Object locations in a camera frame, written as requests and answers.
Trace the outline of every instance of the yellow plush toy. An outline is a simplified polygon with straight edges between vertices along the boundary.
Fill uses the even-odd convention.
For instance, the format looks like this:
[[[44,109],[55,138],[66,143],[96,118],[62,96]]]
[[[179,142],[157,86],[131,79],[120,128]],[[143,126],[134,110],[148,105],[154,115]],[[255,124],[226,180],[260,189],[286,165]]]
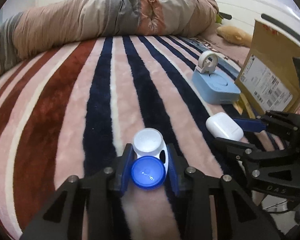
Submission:
[[[217,28],[217,33],[230,43],[251,47],[252,36],[242,29],[234,26],[221,26]]]

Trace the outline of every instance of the folded duvet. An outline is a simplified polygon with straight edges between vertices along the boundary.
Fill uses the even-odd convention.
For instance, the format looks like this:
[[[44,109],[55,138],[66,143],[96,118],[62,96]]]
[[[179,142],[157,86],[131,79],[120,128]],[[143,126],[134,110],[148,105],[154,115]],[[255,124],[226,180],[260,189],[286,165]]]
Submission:
[[[0,75],[52,47],[99,36],[194,37],[217,13],[215,0],[66,0],[31,8],[0,26]]]

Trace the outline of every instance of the gray fabric stripe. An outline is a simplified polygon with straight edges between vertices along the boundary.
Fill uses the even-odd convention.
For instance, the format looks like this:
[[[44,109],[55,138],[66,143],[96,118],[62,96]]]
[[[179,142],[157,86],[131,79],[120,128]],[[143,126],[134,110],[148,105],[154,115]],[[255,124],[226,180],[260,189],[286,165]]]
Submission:
[[[0,75],[21,61],[13,45],[12,36],[22,14],[23,12],[18,13],[0,25]]]
[[[102,36],[134,35],[139,25],[139,0],[106,0],[106,26]]]

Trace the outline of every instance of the white headboard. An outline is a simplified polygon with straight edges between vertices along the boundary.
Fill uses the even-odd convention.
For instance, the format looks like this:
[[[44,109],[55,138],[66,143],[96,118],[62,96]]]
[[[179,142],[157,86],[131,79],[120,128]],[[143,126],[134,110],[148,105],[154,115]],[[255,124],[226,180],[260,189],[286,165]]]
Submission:
[[[284,23],[300,35],[300,17],[286,5],[276,0],[216,0],[219,10],[232,16],[222,20],[223,25],[232,25],[253,34],[255,19],[264,22],[261,14],[267,14]]]

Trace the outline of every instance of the cardboard package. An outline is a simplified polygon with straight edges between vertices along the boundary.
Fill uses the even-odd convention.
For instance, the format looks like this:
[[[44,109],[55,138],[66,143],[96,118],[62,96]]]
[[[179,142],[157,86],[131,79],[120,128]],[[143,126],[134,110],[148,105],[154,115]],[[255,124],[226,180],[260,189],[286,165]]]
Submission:
[[[259,114],[266,110],[295,113],[300,87],[293,57],[300,47],[282,33],[256,21],[249,54],[235,84]]]

